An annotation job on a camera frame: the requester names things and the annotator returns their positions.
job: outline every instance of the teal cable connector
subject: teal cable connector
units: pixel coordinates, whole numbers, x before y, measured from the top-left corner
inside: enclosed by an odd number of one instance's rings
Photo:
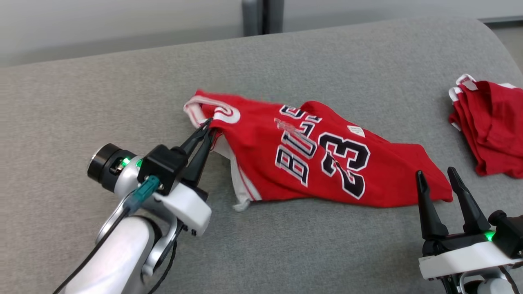
[[[129,208],[129,214],[135,213],[144,201],[147,200],[153,193],[158,189],[160,185],[160,179],[156,176],[149,176],[143,183],[138,187],[130,197],[123,203],[125,208]]]

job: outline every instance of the folded red shirt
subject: folded red shirt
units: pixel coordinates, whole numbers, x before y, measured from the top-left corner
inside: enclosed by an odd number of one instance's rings
[[[479,175],[523,178],[523,90],[461,76],[449,95],[449,121],[465,135]]]

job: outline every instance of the gray couch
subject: gray couch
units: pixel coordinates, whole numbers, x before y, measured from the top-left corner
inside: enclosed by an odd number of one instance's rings
[[[476,20],[387,22],[185,44],[1,69],[2,291],[50,293],[94,245],[117,204],[86,176],[112,142],[143,154],[193,132],[182,105],[197,88],[301,105],[321,101],[393,142],[419,143],[455,166],[488,216],[519,215],[523,182],[479,177],[447,122],[457,77],[523,86],[496,36]],[[416,206],[358,207],[303,199],[238,213],[228,161],[211,154],[201,187],[213,215],[179,238],[160,293],[444,293],[418,269]],[[405,179],[414,185],[414,175]],[[459,204],[436,208],[460,232]],[[523,287],[523,270],[513,271]]]

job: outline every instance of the jersey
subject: jersey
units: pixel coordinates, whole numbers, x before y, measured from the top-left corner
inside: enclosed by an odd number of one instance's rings
[[[523,89],[477,82],[468,74],[449,90],[449,122],[465,136],[481,175],[523,178]]]
[[[184,111],[195,127],[214,118],[210,127],[230,146],[249,200],[414,205],[422,170],[432,200],[452,201],[447,179],[421,145],[391,143],[319,102],[296,108],[197,91]]]

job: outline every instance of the jersey tag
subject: jersey tag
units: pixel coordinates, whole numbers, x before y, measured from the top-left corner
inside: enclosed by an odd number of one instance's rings
[[[360,137],[363,137],[365,138],[365,133],[363,132],[363,129],[360,128],[360,127],[356,127],[356,126],[347,126],[347,128],[349,129],[349,131],[351,131],[352,133],[360,136]]]

